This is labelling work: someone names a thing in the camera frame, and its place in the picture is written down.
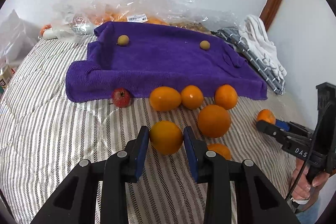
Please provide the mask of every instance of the red apple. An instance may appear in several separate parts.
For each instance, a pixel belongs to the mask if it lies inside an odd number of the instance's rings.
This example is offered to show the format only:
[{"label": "red apple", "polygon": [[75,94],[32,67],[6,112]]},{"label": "red apple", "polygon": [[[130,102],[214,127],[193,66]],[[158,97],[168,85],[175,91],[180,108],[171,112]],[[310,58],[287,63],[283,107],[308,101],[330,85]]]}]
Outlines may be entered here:
[{"label": "red apple", "polygon": [[124,88],[115,89],[112,92],[112,103],[116,107],[127,107],[131,103],[131,95]]}]

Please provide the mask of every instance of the metal rivet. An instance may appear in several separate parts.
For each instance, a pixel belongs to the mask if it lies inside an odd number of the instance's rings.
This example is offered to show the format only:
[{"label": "metal rivet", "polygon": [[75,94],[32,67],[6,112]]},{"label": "metal rivet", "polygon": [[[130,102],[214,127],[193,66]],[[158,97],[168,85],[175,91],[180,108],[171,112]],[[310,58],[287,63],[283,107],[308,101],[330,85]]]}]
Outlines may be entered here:
[{"label": "metal rivet", "polygon": [[254,162],[253,162],[252,160],[244,160],[244,164],[245,164],[246,166],[251,167],[251,166],[254,165]]},{"label": "metal rivet", "polygon": [[216,156],[216,152],[211,151],[211,150],[207,151],[205,154],[206,154],[209,158],[213,158],[213,157]]},{"label": "metal rivet", "polygon": [[88,160],[81,160],[81,161],[79,162],[79,166],[81,166],[81,167],[87,166],[88,164],[89,164],[89,161],[88,161]]},{"label": "metal rivet", "polygon": [[119,158],[124,158],[124,157],[127,156],[127,152],[126,151],[119,151],[118,154],[117,154],[117,156]]}]

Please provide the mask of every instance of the purple towel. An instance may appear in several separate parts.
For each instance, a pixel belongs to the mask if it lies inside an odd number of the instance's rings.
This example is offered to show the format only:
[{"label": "purple towel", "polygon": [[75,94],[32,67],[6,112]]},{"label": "purple towel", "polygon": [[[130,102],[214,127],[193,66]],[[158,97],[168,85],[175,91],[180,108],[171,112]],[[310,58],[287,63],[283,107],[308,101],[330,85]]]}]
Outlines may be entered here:
[{"label": "purple towel", "polygon": [[[181,91],[196,85],[214,96],[224,84],[239,96],[266,99],[266,83],[220,38],[186,29],[130,22],[107,22],[95,29],[97,41],[87,46],[87,60],[73,62],[66,75],[66,92],[73,102],[107,99],[116,88],[134,97],[149,97],[159,86]],[[128,35],[126,47],[117,45]],[[208,51],[200,42],[208,40]]]}]

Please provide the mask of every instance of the barcode sticker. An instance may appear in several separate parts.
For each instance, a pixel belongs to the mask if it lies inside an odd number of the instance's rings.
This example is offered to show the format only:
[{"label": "barcode sticker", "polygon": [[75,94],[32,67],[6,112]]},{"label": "barcode sticker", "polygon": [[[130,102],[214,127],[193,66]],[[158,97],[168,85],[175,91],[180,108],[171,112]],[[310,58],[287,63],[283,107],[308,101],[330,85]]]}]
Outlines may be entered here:
[{"label": "barcode sticker", "polygon": [[142,23],[142,22],[146,22],[146,21],[148,21],[148,18],[146,17],[145,14],[134,15],[134,16],[127,17],[127,22]]}]

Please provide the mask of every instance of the bed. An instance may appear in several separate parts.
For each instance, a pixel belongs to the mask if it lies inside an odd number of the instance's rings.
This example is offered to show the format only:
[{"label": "bed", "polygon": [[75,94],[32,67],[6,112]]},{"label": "bed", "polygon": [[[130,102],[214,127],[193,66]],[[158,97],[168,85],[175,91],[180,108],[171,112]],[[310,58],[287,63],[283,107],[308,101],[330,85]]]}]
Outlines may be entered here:
[{"label": "bed", "polygon": [[[180,106],[155,112],[148,99],[137,98],[132,106],[115,108],[110,100],[74,103],[65,92],[69,65],[85,60],[87,44],[58,39],[40,40],[18,68],[0,104],[0,188],[18,223],[30,223],[39,208],[70,170],[81,160],[107,159],[134,139],[141,125],[159,120],[189,125],[203,137],[196,124],[198,110]],[[214,103],[206,98],[203,106]],[[285,197],[295,166],[293,156],[283,152],[273,138],[256,130],[255,117],[264,108],[277,118],[304,124],[288,93],[253,101],[239,97],[230,110],[229,132],[217,139],[227,145],[234,161],[252,159]],[[100,190],[96,223],[100,223]],[[184,146],[174,155],[162,156],[149,144],[145,167],[137,184],[126,185],[129,223],[203,223],[206,184],[196,184],[190,174]],[[232,222],[236,223],[236,200],[231,197]]]}]

